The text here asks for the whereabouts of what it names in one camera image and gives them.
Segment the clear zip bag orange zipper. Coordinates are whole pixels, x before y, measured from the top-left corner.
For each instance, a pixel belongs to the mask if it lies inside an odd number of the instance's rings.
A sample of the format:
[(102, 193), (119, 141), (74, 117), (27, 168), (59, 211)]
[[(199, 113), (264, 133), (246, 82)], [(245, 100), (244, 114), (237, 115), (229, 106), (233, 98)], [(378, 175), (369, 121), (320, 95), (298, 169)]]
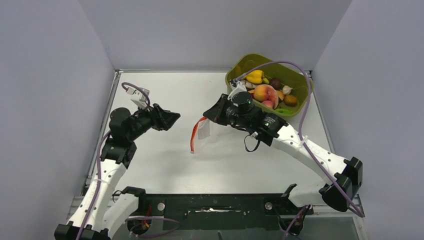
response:
[(211, 121), (206, 117), (201, 117), (194, 125), (190, 137), (190, 153), (198, 153), (211, 137)]

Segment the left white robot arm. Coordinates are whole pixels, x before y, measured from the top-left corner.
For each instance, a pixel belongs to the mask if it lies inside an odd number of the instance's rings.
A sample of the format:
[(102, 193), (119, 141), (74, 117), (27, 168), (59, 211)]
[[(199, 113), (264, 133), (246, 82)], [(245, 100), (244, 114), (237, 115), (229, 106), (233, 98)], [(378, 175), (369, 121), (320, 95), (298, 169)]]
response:
[(146, 191), (126, 187), (118, 200), (109, 202), (120, 179), (135, 155), (135, 140), (148, 130), (168, 131), (181, 117), (179, 113), (161, 108), (157, 103), (131, 113), (119, 107), (110, 113), (109, 132), (96, 153), (96, 171), (79, 207), (66, 224), (54, 232), (56, 240), (110, 240), (126, 219), (146, 209)]

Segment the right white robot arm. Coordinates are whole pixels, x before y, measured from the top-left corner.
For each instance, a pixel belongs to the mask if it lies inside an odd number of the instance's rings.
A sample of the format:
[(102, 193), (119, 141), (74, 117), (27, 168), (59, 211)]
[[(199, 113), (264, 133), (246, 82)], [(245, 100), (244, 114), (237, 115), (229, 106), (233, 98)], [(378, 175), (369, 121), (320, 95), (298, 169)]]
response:
[(353, 199), (363, 180), (363, 163), (358, 158), (346, 159), (317, 145), (280, 116), (256, 106), (246, 91), (232, 98), (222, 94), (202, 115), (218, 125), (244, 130), (259, 143), (285, 152), (320, 176), (323, 184), (306, 187), (293, 183), (287, 188), (281, 199), (286, 213), (318, 204), (339, 212), (354, 209)]

